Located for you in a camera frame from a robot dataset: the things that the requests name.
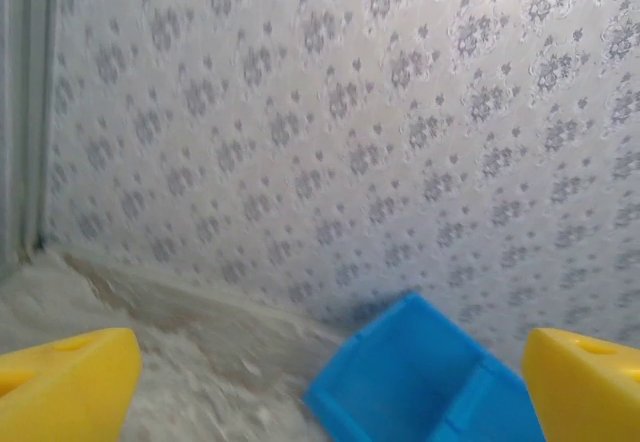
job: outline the blue plastic container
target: blue plastic container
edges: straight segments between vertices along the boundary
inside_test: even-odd
[[[544,442],[522,379],[418,294],[347,340],[304,401],[337,442]]]

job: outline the patterned wallpaper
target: patterned wallpaper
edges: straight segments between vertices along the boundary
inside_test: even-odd
[[[640,345],[640,0],[58,0],[46,232],[515,361]]]

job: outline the blue plastic bin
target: blue plastic bin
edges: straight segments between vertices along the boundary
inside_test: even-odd
[[[338,442],[544,442],[522,379],[418,294],[347,340],[304,401]]]

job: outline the yellow plastic piece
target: yellow plastic piece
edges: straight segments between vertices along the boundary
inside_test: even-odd
[[[0,441],[115,442],[141,369],[129,329],[0,356]]]
[[[640,441],[640,350],[534,329],[522,371],[547,442]]]

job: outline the floral wallpaper pattern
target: floral wallpaper pattern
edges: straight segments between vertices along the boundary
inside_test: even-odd
[[[58,0],[50,239],[515,363],[640,345],[640,0]]]

